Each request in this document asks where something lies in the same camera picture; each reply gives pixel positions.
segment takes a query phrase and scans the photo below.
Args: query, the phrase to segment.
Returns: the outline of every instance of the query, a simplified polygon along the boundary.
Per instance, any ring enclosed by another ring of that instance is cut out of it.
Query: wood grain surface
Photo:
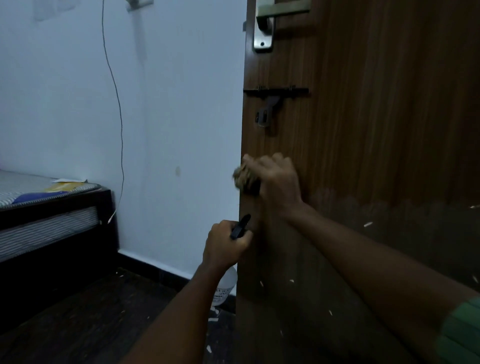
[[[290,156],[324,216],[479,290],[480,1],[312,0],[277,19],[267,54],[252,50],[254,14],[248,0],[244,87],[311,94],[271,130],[245,96],[242,154]],[[307,241],[258,199],[240,198],[246,213],[240,363],[416,361]]]

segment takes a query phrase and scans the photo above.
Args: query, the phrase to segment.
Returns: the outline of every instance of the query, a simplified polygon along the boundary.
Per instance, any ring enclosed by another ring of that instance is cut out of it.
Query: dark wooden bed frame
[[[0,209],[1,231],[92,206],[99,225],[0,263],[0,333],[113,271],[118,251],[110,190]]]

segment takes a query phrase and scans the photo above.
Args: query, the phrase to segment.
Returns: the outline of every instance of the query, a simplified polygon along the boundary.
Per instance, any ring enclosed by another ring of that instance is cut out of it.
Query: white plastic bottle
[[[235,287],[237,284],[237,279],[237,271],[232,266],[225,272],[222,279],[218,283],[218,286],[215,290],[215,296],[213,296],[212,306],[218,306],[219,304],[225,302],[233,287]]]

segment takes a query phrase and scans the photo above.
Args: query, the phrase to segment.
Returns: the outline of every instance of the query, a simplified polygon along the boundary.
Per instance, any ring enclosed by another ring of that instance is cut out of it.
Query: dark floor
[[[0,336],[0,362],[117,363],[174,296],[119,268]],[[233,362],[235,315],[220,310],[218,319],[208,323],[204,363]]]

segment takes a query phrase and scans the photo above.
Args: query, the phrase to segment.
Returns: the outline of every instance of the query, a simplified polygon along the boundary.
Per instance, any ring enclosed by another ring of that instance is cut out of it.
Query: white wall
[[[123,111],[121,251],[191,277],[213,223],[238,217],[246,0],[106,0]],[[0,1],[0,169],[88,178],[120,196],[120,119],[101,1],[37,22]]]

